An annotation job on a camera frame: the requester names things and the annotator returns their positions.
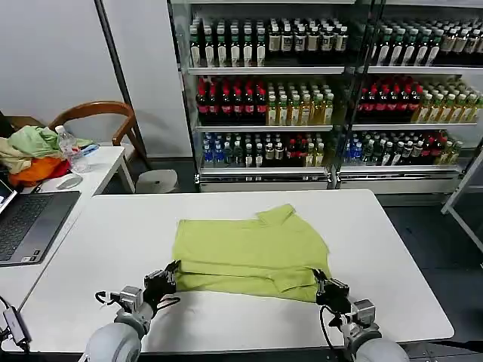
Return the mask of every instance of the gray floor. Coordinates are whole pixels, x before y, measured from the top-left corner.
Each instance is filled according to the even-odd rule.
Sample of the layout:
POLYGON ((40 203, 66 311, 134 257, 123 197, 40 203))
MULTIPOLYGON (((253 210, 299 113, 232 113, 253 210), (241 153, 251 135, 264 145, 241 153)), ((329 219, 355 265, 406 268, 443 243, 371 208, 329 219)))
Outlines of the gray floor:
MULTIPOLYGON (((192 182, 194 168, 191 161, 157 161, 153 162, 153 167, 176 170, 180 185, 177 191, 195 192, 196 188, 192 182)), ((136 179, 145 169, 142 164, 136 163, 131 165, 131 170, 136 179)), ((124 193, 116 177, 109 183, 106 193, 124 193)), ((483 217, 480 212, 482 206, 482 198, 470 195, 461 200, 457 210, 477 229, 483 217)), ((385 210, 450 319, 455 330, 451 341, 483 341, 483 254, 451 216, 442 216, 439 213, 440 207, 385 207, 385 210)), ((483 354, 433 343, 414 343, 406 345, 405 349, 414 362, 483 361, 483 354)), ((75 356, 50 354, 35 356, 33 359, 66 361, 75 360, 75 356)), ((140 360, 148 359, 158 360, 159 357, 143 356, 140 360)), ((173 355, 163 356, 163 360, 305 362, 335 359, 327 350, 302 350, 202 356, 173 355)))

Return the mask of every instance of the orange cloth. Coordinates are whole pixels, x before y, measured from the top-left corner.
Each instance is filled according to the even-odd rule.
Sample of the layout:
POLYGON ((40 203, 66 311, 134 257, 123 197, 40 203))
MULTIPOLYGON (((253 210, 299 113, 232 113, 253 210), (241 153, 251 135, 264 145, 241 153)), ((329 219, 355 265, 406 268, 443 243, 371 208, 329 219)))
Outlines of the orange cloth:
POLYGON ((63 160, 61 158, 44 157, 34 158, 32 166, 15 175, 9 174, 8 181, 17 186, 20 183, 24 186, 35 186, 39 181, 48 178, 63 160))

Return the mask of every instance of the bottle cap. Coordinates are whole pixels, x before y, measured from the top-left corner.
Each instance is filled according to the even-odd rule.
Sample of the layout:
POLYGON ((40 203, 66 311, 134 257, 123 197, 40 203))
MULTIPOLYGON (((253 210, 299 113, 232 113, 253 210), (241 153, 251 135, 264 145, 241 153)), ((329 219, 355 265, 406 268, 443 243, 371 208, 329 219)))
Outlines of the bottle cap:
POLYGON ((57 133, 65 133, 65 132, 66 132, 66 129, 64 128, 64 126, 63 126, 63 125, 60 125, 60 126, 56 126, 56 127, 55 127, 55 131, 56 131, 57 133))

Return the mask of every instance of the metal frame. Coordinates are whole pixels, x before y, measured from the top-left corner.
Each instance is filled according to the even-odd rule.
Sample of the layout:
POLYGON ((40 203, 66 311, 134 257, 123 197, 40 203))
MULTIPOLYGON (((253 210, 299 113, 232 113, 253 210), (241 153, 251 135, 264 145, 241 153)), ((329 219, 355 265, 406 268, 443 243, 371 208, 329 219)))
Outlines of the metal frame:
POLYGON ((461 180, 460 184, 453 192, 453 194, 446 201, 445 205, 441 209, 441 213, 443 215, 447 213, 451 214, 452 217, 457 221, 457 223, 460 224, 464 232, 467 233, 467 235, 471 238, 471 240, 473 240, 476 246, 483 252, 483 243, 481 242, 479 237, 476 236, 475 232, 469 227, 468 224, 466 224, 463 218, 454 209, 454 205, 458 202, 458 200, 460 199, 461 195, 464 192, 482 192, 483 191, 481 186, 471 186, 469 184, 472 178, 476 175, 477 171, 480 169, 481 163, 483 162, 483 152, 481 151, 482 143, 483 143, 483 140, 480 141, 480 144, 478 145, 478 148, 477 148, 477 152, 479 152, 478 157, 476 157, 474 161, 471 163, 471 165, 469 166, 469 168, 467 168, 464 178, 461 180))

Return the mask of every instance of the laptop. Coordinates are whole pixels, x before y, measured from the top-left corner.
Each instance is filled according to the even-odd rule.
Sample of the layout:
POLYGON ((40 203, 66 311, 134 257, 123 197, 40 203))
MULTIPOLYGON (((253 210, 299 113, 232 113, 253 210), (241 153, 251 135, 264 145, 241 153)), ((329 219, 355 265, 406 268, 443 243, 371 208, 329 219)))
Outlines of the laptop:
POLYGON ((41 262, 80 195, 20 191, 0 173, 0 267, 41 262))

